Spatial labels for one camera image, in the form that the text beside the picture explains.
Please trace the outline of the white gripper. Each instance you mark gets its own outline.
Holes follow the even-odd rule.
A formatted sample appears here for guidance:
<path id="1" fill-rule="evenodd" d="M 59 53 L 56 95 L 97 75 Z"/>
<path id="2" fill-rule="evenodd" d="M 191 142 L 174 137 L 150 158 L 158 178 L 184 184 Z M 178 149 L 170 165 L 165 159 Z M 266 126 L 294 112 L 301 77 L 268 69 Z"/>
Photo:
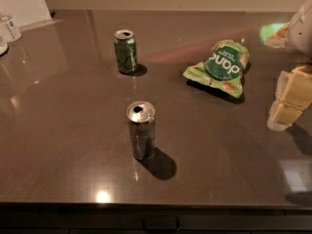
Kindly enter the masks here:
<path id="1" fill-rule="evenodd" d="M 312 57 L 312 0 L 306 0 L 290 23 L 273 23 L 264 44 L 284 48 L 293 57 Z M 267 127 L 281 132 L 290 127 L 312 103 L 312 66 L 304 64 L 291 72 L 282 71 Z"/>

